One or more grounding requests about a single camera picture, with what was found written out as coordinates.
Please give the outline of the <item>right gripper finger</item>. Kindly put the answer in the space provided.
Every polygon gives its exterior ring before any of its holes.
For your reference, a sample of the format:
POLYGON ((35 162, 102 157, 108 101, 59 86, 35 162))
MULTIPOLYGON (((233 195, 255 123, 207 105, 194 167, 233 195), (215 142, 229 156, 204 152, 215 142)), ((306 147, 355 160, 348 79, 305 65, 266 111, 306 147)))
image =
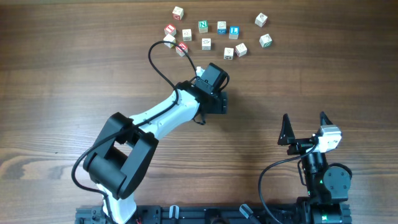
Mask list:
POLYGON ((291 145, 295 143, 295 135, 290 123, 288 114, 284 114, 282 118, 282 127, 280 130, 277 144, 280 146, 291 145))
POLYGON ((333 123, 329 120, 328 116, 324 111, 320 113, 320 126, 332 125, 333 123))

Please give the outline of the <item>wooden block picture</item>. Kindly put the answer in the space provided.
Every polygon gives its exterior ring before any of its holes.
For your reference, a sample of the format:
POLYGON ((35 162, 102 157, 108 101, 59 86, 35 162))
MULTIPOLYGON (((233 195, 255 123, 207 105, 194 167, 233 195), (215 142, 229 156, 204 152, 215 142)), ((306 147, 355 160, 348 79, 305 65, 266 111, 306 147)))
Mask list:
POLYGON ((183 29, 182 37, 183 37, 183 41, 185 41, 185 42, 192 41, 192 30, 191 29, 183 29))
POLYGON ((211 39, 203 38, 201 40, 201 49, 202 50, 211 50, 211 39))

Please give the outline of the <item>red E letter block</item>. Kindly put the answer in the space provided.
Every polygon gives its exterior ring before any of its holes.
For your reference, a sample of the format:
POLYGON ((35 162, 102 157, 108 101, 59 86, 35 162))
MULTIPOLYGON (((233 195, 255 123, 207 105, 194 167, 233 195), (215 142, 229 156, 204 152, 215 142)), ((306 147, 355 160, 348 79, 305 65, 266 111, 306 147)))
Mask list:
POLYGON ((184 42, 179 43, 176 47, 176 53, 179 54, 179 56, 184 57, 185 54, 188 52, 188 47, 184 42))

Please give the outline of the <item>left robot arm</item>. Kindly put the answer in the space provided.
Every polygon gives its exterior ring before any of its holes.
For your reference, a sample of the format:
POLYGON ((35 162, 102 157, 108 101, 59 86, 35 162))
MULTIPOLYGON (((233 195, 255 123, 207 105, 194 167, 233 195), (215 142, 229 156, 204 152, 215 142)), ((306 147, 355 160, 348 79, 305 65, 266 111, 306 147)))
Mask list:
POLYGON ((197 67, 194 81, 176 85, 153 108, 130 117, 113 114, 83 162, 97 189, 104 192, 103 213, 109 222, 127 223, 137 210, 134 191, 142 182, 159 141, 183 123, 206 114, 225 114, 229 75, 210 63, 197 67))

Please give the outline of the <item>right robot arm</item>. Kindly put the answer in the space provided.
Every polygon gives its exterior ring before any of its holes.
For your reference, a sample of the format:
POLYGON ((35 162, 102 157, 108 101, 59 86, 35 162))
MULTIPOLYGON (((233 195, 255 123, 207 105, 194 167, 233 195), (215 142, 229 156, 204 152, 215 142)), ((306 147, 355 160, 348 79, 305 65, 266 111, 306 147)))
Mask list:
POLYGON ((289 116, 283 115, 277 143, 289 147, 288 155, 300 156, 298 171, 308 192, 308 197, 297 199, 300 223, 352 222, 350 207, 345 203, 351 187, 352 171, 343 164, 329 164, 326 160, 326 153, 336 149, 341 139, 340 128, 324 112, 320 113, 318 131, 302 139, 295 137, 289 116))

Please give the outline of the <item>wooden block soccer ball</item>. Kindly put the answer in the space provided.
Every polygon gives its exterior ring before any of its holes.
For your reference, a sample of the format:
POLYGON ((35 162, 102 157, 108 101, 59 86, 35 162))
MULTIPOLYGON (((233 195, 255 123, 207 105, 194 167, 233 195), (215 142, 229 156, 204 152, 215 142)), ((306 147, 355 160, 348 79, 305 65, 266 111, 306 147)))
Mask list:
POLYGON ((233 48, 229 48, 229 47, 225 47, 224 48, 224 59, 225 60, 232 60, 234 57, 234 49, 233 48))

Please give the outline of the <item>wooden block Z side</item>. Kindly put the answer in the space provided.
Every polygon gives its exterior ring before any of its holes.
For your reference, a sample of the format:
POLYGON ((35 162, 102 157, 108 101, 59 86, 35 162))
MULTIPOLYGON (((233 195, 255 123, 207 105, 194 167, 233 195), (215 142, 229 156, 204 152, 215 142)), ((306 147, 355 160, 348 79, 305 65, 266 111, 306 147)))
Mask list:
POLYGON ((241 44, 238 44, 237 46, 235 46, 235 52, 238 57, 242 57, 243 55, 246 55, 247 51, 248 51, 248 49, 244 43, 241 43, 241 44))

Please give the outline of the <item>wooden block picture top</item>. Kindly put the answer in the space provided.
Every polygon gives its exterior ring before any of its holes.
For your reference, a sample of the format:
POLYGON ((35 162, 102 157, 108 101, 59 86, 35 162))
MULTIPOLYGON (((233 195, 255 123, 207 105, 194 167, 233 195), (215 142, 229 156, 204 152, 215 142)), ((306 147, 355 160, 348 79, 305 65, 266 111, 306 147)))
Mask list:
POLYGON ((192 41, 192 30, 191 29, 183 29, 182 37, 183 37, 183 41, 185 41, 185 42, 192 41))

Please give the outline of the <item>blue L letter block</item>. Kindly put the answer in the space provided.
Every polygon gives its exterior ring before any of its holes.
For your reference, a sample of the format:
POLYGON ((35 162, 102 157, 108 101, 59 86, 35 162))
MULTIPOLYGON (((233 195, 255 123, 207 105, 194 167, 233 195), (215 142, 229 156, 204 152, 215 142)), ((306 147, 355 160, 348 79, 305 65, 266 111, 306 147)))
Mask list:
POLYGON ((239 27, 238 26, 230 26, 229 27, 229 39, 236 40, 239 37, 239 27))

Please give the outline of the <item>wooden block blue front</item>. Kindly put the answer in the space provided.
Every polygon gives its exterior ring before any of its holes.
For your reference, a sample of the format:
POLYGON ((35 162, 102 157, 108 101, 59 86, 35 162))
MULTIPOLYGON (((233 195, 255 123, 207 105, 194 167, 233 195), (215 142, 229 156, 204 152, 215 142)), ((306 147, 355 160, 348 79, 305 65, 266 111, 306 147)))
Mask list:
POLYGON ((218 21, 217 22, 217 34, 223 35, 226 34, 227 25, 226 21, 218 21))

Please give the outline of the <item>green N letter block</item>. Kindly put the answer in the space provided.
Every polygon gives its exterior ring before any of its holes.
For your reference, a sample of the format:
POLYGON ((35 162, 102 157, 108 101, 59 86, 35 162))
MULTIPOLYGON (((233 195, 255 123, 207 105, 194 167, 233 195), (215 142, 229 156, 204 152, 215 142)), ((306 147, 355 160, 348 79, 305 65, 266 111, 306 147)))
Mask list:
POLYGON ((207 20, 198 21, 198 31, 201 34, 208 32, 208 21, 207 20))

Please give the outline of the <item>plain wooden block yellow side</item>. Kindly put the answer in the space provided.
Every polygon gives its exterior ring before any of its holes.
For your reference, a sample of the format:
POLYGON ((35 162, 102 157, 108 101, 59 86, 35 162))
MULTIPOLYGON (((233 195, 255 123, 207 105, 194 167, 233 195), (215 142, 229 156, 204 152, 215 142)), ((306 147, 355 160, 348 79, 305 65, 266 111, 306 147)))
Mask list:
POLYGON ((167 34, 164 37, 163 41, 164 41, 164 45, 166 45, 168 48, 171 49, 174 47, 174 44, 176 43, 176 38, 171 34, 167 34))

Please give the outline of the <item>red L letter block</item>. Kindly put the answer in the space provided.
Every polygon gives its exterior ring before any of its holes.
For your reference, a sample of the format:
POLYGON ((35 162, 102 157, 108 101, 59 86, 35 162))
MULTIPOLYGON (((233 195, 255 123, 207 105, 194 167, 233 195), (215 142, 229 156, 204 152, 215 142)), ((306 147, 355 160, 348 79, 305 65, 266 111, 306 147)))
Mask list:
POLYGON ((175 36, 177 33, 176 27, 173 24, 168 24, 164 28, 165 35, 175 36))

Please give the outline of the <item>wooden block green side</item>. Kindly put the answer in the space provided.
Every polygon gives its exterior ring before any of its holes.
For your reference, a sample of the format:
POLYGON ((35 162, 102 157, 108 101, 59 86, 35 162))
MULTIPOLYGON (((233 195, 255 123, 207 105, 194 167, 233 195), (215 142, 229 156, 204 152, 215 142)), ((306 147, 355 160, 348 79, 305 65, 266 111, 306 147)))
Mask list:
POLYGON ((265 34, 265 35, 260 36, 259 42, 260 42, 262 48, 266 48, 266 47, 271 46, 272 39, 269 34, 265 34))

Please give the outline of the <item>wooden block top left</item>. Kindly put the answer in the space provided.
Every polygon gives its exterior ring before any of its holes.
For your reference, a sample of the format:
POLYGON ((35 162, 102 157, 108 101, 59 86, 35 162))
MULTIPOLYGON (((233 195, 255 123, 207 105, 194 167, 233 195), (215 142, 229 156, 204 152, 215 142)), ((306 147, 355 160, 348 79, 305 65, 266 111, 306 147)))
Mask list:
POLYGON ((175 6, 174 9, 173 9, 173 11, 172 11, 172 15, 173 15, 173 18, 174 18, 175 20, 181 21, 183 15, 184 15, 183 8, 178 7, 178 6, 175 6))

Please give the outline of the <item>wooden block far right top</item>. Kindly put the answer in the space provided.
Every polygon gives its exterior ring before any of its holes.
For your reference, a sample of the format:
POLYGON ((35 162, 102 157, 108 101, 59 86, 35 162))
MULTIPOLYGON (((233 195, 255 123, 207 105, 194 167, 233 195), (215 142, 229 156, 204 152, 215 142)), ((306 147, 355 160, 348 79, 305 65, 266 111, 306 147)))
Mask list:
POLYGON ((257 15, 257 17, 255 18, 254 23, 255 23, 257 26, 259 26, 259 27, 263 27, 263 26, 266 24, 267 19, 268 19, 268 17, 267 17, 265 14, 263 14, 262 12, 260 12, 260 13, 257 15))

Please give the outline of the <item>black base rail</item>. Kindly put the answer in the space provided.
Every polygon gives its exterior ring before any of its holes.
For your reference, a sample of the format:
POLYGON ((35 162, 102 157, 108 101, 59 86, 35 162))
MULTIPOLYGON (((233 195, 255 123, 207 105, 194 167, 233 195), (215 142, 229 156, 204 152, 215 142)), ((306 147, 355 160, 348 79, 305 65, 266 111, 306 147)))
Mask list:
POLYGON ((270 205, 273 216, 261 207, 161 207, 141 205, 127 221, 130 224, 214 224, 214 223, 336 223, 353 222, 347 204, 308 205, 306 202, 270 205))

